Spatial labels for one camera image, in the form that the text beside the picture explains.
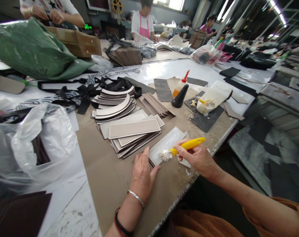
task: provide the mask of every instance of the pink apron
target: pink apron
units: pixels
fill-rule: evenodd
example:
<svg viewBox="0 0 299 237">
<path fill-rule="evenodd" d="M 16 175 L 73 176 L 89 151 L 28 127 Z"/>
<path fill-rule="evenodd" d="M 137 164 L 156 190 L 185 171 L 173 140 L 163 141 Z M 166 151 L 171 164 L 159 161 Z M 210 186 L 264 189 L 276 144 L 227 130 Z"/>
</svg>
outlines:
<svg viewBox="0 0 299 237">
<path fill-rule="evenodd" d="M 150 39 L 150 32 L 149 32 L 149 27 L 148 27 L 148 17 L 147 17 L 147 29 L 142 28 L 142 15 L 139 12 L 139 16 L 140 16 L 140 27 L 139 27 L 139 34 L 141 36 L 144 36 L 148 39 Z"/>
</svg>

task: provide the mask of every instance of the woman's left hand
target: woman's left hand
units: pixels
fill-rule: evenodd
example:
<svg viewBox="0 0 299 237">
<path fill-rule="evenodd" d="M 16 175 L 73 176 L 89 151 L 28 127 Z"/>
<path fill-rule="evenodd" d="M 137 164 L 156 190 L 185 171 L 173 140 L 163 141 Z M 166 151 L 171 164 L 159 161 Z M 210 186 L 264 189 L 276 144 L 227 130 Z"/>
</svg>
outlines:
<svg viewBox="0 0 299 237">
<path fill-rule="evenodd" d="M 130 185 L 130 190 L 136 193 L 144 203 L 148 201 L 157 173 L 161 169 L 161 166 L 155 166 L 151 171 L 149 170 L 148 151 L 149 146 L 135 156 Z"/>
</svg>

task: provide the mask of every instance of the green digital display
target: green digital display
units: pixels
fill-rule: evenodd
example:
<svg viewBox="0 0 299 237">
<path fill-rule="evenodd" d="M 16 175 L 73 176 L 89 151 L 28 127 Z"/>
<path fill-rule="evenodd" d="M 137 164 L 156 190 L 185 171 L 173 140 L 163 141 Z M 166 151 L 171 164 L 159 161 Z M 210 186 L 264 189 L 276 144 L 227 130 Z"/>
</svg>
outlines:
<svg viewBox="0 0 299 237">
<path fill-rule="evenodd" d="M 91 30 L 91 29 L 92 29 L 92 26 L 90 26 L 88 24 L 85 25 L 85 30 Z"/>
</svg>

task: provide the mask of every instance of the bracelet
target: bracelet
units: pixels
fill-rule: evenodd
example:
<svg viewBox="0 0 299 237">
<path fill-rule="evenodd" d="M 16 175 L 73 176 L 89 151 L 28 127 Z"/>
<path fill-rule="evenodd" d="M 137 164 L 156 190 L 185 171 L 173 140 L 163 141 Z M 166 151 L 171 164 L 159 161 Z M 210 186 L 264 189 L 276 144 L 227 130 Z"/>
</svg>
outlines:
<svg viewBox="0 0 299 237">
<path fill-rule="evenodd" d="M 143 201 L 142 201 L 142 199 L 140 199 L 137 195 L 136 195 L 136 193 L 134 193 L 133 191 L 131 191 L 131 190 L 128 190 L 127 191 L 127 194 L 132 194 L 136 199 L 137 199 L 137 201 L 139 201 L 141 204 L 142 204 L 142 209 L 144 210 L 145 209 L 145 204 L 143 203 Z"/>
<path fill-rule="evenodd" d="M 119 234 L 121 237 L 133 237 L 134 236 L 134 231 L 129 232 L 127 231 L 119 222 L 118 218 L 117 218 L 117 214 L 120 210 L 120 207 L 118 209 L 115 210 L 115 217 L 114 217 L 114 223 L 116 226 L 116 229 L 118 230 Z"/>
</svg>

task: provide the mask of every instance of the hand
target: hand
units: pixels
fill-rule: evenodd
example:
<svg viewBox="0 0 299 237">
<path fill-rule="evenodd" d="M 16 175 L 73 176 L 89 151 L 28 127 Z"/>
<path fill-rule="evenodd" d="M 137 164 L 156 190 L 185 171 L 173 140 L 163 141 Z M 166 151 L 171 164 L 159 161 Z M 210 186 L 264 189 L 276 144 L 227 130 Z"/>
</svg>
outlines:
<svg viewBox="0 0 299 237">
<path fill-rule="evenodd" d="M 40 19 L 43 19 L 43 20 L 49 20 L 46 12 L 42 8 L 40 8 L 39 6 L 36 6 L 36 5 L 32 6 L 30 8 L 30 12 L 31 12 L 31 15 L 33 17 L 37 18 L 37 19 L 40 18 Z"/>
<path fill-rule="evenodd" d="M 136 193 L 144 203 L 147 202 L 150 196 L 155 178 L 161 168 L 161 166 L 155 166 L 152 171 L 149 171 L 148 151 L 149 146 L 145 148 L 144 152 L 135 156 L 130 185 L 130 190 Z"/>
<path fill-rule="evenodd" d="M 51 11 L 50 18 L 52 22 L 58 25 L 62 24 L 65 21 L 63 14 L 56 9 L 53 9 Z"/>
<path fill-rule="evenodd" d="M 180 146 L 189 140 L 189 138 L 185 138 L 175 146 L 179 160 L 182 161 L 185 158 L 200 175 L 213 183 L 219 182 L 224 175 L 224 171 L 215 163 L 205 146 L 199 145 L 188 151 Z"/>
</svg>

